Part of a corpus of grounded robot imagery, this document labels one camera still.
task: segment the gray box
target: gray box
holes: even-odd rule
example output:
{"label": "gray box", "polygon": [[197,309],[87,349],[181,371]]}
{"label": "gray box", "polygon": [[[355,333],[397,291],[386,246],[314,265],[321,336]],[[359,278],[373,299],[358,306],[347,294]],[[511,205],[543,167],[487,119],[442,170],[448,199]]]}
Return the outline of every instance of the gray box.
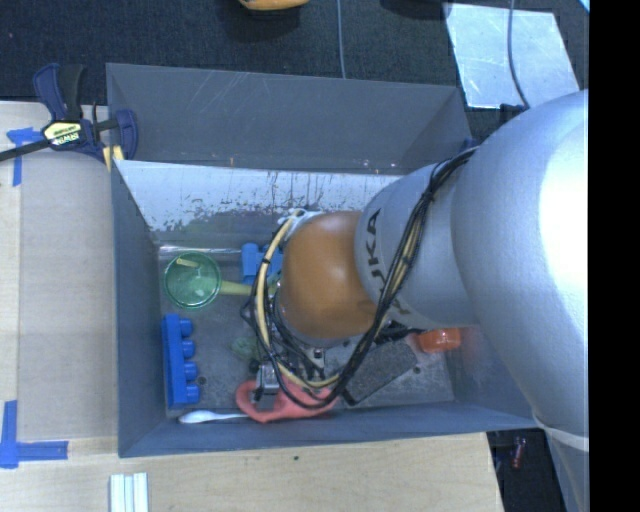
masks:
{"label": "gray box", "polygon": [[242,299],[175,309],[161,284],[168,258],[206,250],[236,279],[242,244],[268,242],[288,208],[361,209],[400,175],[455,154],[469,130],[451,87],[129,65],[110,65],[108,85],[112,111],[131,108],[140,130],[136,160],[112,171],[122,457],[535,426],[477,329],[455,351],[420,354],[415,372],[354,408],[268,425],[178,423],[165,405],[163,314],[194,322],[198,408],[232,409],[250,374],[230,349],[246,334]]}

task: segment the blue plastic block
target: blue plastic block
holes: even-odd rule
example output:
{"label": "blue plastic block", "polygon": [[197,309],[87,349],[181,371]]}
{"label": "blue plastic block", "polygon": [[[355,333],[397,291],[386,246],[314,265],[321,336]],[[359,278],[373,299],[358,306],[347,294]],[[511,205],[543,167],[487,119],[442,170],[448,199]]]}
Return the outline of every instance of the blue plastic block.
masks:
{"label": "blue plastic block", "polygon": [[[252,242],[246,243],[242,246],[242,283],[252,284],[258,275],[258,268],[262,263],[265,253],[267,252],[267,246],[262,249],[258,247],[258,244]],[[271,264],[267,269],[267,276],[275,272],[280,272],[282,268],[282,251],[278,247],[276,252],[271,256]]]}
{"label": "blue plastic block", "polygon": [[[29,142],[38,142],[44,137],[42,134],[34,130],[32,127],[29,128],[19,128],[17,130],[9,130],[7,132],[7,137],[11,142],[13,142],[16,147],[20,147],[23,144],[27,144]],[[18,156],[13,162],[13,186],[17,187],[22,182],[22,157]]]}
{"label": "blue plastic block", "polygon": [[69,441],[20,443],[16,440],[18,402],[4,404],[2,440],[0,441],[0,468],[15,469],[22,461],[66,460]]}
{"label": "blue plastic block", "polygon": [[195,354],[195,343],[185,339],[192,332],[193,324],[188,318],[180,318],[175,313],[162,318],[164,378],[169,409],[180,409],[200,401],[200,388],[194,382],[198,367],[193,361],[188,361]]}

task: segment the green cup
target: green cup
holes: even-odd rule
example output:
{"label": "green cup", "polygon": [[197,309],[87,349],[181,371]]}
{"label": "green cup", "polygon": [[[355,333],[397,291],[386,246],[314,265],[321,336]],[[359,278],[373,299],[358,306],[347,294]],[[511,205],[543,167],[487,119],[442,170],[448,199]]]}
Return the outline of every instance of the green cup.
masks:
{"label": "green cup", "polygon": [[197,309],[210,304],[218,294],[246,295],[251,286],[223,281],[215,260],[201,252],[176,256],[164,271],[164,288],[176,306]]}

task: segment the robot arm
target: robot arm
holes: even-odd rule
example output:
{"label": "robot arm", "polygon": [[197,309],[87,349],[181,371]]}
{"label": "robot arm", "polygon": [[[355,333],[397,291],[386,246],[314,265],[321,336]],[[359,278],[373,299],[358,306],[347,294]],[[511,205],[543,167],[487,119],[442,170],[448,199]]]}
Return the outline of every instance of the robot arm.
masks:
{"label": "robot arm", "polygon": [[[346,378],[389,322],[422,331],[479,325],[555,443],[582,509],[587,123],[587,91],[559,98],[478,148],[399,179],[361,213],[313,217],[285,247],[274,301],[300,347],[362,333]],[[343,376],[323,382],[330,399]]]}

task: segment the metal bracket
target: metal bracket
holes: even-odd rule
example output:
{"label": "metal bracket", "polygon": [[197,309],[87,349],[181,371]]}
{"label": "metal bracket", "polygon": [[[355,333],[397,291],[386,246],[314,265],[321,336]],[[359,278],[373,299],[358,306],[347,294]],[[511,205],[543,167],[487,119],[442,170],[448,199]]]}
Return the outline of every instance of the metal bracket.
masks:
{"label": "metal bracket", "polygon": [[66,460],[68,441],[21,443],[16,440],[18,401],[4,404],[0,437],[0,468],[16,469],[22,461]]}
{"label": "metal bracket", "polygon": [[260,411],[271,410],[275,404],[280,384],[276,371],[271,363],[262,363],[256,375],[256,389],[253,391],[253,402]]}

